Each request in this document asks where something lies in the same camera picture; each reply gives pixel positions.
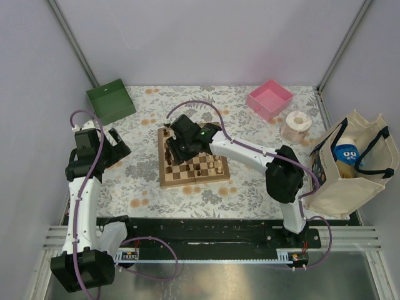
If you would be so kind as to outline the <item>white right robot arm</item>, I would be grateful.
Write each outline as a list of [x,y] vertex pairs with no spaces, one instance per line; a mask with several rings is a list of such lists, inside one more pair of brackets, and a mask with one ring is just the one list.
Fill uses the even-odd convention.
[[266,191],[282,211],[285,242],[296,248],[306,241],[306,221],[301,216],[297,197],[303,187],[304,171],[290,147],[275,150],[229,139],[222,124],[200,126],[184,114],[167,127],[172,136],[166,144],[178,164],[199,153],[207,153],[237,161],[265,175]]

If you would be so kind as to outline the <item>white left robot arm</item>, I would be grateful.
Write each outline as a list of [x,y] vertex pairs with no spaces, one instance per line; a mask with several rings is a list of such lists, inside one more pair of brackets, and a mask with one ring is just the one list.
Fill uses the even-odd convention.
[[74,129],[76,148],[65,173],[69,183],[70,211],[67,234],[60,254],[51,259],[51,271],[69,293],[99,288],[114,281],[118,248],[132,245],[134,229],[127,216],[112,217],[98,233],[97,208],[104,171],[128,156],[130,148],[115,129],[112,145],[94,121]]

